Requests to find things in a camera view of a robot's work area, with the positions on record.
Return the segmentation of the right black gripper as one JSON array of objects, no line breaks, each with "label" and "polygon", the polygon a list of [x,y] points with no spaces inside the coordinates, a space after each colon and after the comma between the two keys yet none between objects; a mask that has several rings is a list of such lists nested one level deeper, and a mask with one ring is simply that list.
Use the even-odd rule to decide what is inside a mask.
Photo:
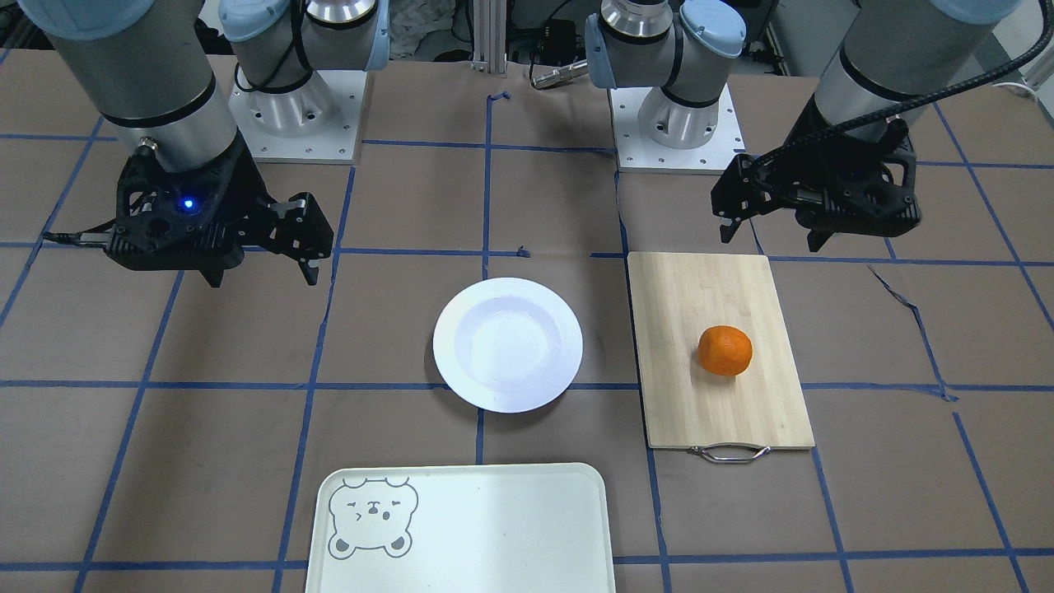
[{"label": "right black gripper", "polygon": [[128,158],[117,187],[115,218],[103,252],[136,271],[198,270],[208,286],[222,285],[245,245],[285,255],[300,266],[306,284],[319,282],[334,234],[312,193],[285,203],[268,195],[242,134],[197,169],[169,172],[161,145],[143,139]]}]

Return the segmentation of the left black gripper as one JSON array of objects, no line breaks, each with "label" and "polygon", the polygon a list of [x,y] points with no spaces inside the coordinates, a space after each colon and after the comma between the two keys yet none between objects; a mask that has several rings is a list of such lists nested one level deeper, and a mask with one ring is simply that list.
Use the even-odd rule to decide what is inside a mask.
[{"label": "left black gripper", "polygon": [[[795,147],[772,159],[764,179],[795,221],[809,229],[807,248],[818,253],[833,234],[904,234],[920,222],[915,191],[917,159],[906,121],[879,123],[878,140],[852,132]],[[735,155],[711,189],[723,244],[753,217],[760,217],[762,191],[754,185],[753,158]]]}]

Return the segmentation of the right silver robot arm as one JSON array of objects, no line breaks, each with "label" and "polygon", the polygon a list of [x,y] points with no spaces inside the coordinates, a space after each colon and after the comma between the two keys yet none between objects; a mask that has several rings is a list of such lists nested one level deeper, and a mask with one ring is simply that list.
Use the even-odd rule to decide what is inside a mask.
[{"label": "right silver robot arm", "polygon": [[278,200],[257,161],[350,161],[365,75],[390,57],[387,1],[222,1],[237,60],[226,93],[192,1],[22,1],[128,149],[115,214],[55,243],[134,271],[184,270],[221,286],[248,246],[319,281],[334,232],[317,199]]}]

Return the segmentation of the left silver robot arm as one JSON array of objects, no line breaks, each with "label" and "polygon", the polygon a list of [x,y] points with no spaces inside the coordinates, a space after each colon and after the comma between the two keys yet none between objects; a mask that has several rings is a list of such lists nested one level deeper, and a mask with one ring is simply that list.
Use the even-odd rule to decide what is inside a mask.
[{"label": "left silver robot arm", "polygon": [[[917,156],[910,127],[935,101],[1019,68],[1023,56],[961,82],[953,75],[1015,1],[870,1],[848,26],[809,101],[779,147],[737,154],[711,191],[728,243],[742,222],[790,209],[816,252],[833,234],[897,237],[918,226]],[[648,138],[692,149],[711,137],[719,99],[748,27],[723,1],[603,1],[585,23],[585,56],[599,88],[648,90],[639,117]]]}]

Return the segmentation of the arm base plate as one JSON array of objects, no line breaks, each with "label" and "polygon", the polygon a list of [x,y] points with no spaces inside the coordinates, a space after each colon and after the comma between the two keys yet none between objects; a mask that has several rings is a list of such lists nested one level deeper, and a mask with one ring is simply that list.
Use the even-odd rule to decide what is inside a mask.
[{"label": "arm base plate", "polygon": [[362,71],[316,71],[300,88],[268,94],[247,91],[238,72],[229,108],[260,164],[351,165],[368,82]]},{"label": "arm base plate", "polygon": [[703,108],[648,87],[612,88],[609,102],[618,171],[719,175],[746,152],[728,86]]}]

